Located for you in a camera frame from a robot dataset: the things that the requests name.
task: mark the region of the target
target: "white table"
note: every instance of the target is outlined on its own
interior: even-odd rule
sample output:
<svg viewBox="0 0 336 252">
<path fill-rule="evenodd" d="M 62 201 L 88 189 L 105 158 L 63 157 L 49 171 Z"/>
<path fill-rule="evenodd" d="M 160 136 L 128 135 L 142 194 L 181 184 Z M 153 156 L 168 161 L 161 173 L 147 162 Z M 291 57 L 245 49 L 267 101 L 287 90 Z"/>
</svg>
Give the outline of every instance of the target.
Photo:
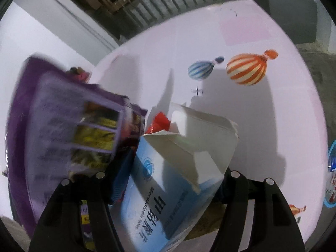
<svg viewBox="0 0 336 252">
<path fill-rule="evenodd" d="M 237 85 L 227 76 L 231 57 L 268 49 L 279 56 L 268 60 L 266 76 L 256 85 Z M 226 60 L 209 78 L 189 78 L 192 63 L 218 56 Z M 169 116 L 171 102 L 235 121 L 240 141 L 230 168 L 259 181 L 271 177 L 289 204 L 306 206 L 299 228 L 303 240 L 309 238 L 323 205 L 327 173 L 323 109 L 296 47 L 255 2 L 208 6 L 154 26 L 104 58 L 90 82 L 128 95 L 148 109 L 148 122 L 159 111 Z M 192 92 L 196 87 L 203 95 Z M 177 251 L 206 251 L 213 239 L 209 234 L 187 241 Z"/>
</svg>

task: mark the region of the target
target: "blue and white box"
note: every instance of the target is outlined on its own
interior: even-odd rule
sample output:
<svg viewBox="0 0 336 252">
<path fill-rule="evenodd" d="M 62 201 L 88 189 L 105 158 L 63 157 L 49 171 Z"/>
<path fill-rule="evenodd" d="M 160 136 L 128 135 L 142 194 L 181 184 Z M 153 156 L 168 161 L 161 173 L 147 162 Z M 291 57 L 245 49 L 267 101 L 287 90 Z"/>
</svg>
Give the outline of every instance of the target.
<svg viewBox="0 0 336 252">
<path fill-rule="evenodd" d="M 207 151 L 180 134 L 142 136 L 121 205 L 128 252 L 173 250 L 190 232 L 223 181 Z"/>
</svg>

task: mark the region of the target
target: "purple package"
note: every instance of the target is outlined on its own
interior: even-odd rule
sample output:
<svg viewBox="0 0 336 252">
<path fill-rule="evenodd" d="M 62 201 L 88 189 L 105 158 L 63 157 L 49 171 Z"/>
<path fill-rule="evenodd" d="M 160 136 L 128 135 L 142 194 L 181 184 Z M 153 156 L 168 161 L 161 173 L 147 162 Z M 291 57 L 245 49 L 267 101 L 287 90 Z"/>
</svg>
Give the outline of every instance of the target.
<svg viewBox="0 0 336 252">
<path fill-rule="evenodd" d="M 50 62 L 27 60 L 5 139 L 13 204 L 30 237 L 63 178 L 92 175 L 113 159 L 127 128 L 127 107 L 133 110 L 128 103 L 127 97 L 76 81 Z"/>
</svg>

